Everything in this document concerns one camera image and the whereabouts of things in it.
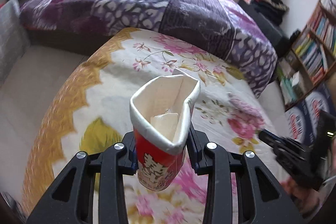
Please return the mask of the red paper noodle cup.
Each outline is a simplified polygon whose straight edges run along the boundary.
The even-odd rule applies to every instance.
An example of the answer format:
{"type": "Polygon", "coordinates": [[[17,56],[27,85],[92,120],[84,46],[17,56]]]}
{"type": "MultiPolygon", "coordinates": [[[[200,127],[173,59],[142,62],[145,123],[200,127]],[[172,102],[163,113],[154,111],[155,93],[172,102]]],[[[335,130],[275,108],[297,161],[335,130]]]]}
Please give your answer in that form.
{"type": "Polygon", "coordinates": [[[136,91],[130,99],[130,119],[135,137],[138,180],[152,191],[166,189],[183,166],[186,141],[199,80],[174,69],[136,91]]]}

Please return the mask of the blue white Ganten carton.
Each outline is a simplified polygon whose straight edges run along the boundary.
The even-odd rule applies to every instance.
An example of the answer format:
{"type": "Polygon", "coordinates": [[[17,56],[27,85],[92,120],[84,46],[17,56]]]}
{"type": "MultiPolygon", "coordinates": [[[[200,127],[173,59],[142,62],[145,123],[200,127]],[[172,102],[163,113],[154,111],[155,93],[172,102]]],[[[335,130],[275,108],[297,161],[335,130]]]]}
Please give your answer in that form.
{"type": "Polygon", "coordinates": [[[298,102],[285,112],[285,116],[289,125],[289,137],[304,145],[311,145],[314,136],[305,101],[298,102]]]}

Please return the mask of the floral bedsheet on table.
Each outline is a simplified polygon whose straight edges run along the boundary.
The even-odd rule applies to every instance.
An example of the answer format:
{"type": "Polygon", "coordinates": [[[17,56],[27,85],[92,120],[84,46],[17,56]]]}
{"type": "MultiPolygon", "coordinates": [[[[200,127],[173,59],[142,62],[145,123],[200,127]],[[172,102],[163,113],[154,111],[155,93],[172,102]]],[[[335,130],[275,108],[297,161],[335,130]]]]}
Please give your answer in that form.
{"type": "Polygon", "coordinates": [[[258,130],[274,125],[245,70],[171,36],[127,28],[106,42],[66,80],[42,120],[26,167],[23,208],[33,211],[78,151],[104,151],[131,130],[129,101],[142,85],[180,69],[198,79],[192,123],[227,151],[251,150],[278,180],[285,173],[258,130]]]}

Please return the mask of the wooden bookshelf with books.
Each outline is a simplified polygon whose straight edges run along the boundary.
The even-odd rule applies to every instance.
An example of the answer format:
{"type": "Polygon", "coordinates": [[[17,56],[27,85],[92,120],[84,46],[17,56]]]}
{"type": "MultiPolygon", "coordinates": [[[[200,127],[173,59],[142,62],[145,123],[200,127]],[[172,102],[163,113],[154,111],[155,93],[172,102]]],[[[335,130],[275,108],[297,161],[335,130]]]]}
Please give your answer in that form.
{"type": "Polygon", "coordinates": [[[285,109],[335,73],[335,3],[318,0],[312,15],[278,61],[276,77],[285,109]]]}

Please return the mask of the black bench with clothes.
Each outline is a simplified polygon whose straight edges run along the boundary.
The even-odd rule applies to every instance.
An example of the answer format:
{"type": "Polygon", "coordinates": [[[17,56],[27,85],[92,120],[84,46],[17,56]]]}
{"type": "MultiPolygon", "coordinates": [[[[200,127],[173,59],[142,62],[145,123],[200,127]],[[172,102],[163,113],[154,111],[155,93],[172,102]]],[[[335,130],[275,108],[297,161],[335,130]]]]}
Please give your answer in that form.
{"type": "Polygon", "coordinates": [[[280,25],[289,8],[282,0],[251,0],[250,3],[239,0],[238,4],[255,21],[261,32],[270,41],[277,56],[283,57],[291,44],[280,25]]]}

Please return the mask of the grey striped fabric panel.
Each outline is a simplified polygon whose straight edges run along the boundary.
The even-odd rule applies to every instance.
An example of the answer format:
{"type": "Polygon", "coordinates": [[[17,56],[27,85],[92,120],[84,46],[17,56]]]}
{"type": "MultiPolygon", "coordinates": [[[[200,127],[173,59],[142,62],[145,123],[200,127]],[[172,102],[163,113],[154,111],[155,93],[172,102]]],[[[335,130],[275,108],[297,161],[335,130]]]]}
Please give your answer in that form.
{"type": "Polygon", "coordinates": [[[1,85],[5,82],[14,64],[24,55],[31,44],[19,16],[18,0],[9,0],[1,7],[1,85]]]}

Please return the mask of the purple patterned bed quilt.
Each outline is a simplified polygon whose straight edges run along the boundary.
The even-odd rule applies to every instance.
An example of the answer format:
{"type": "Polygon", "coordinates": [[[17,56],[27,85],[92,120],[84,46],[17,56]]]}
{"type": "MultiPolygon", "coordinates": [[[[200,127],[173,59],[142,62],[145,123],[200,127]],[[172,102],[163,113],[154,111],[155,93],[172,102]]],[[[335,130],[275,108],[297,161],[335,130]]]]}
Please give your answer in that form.
{"type": "Polygon", "coordinates": [[[32,31],[111,37],[127,27],[175,37],[239,68],[259,96],[277,54],[233,0],[29,0],[21,23],[32,31]]]}

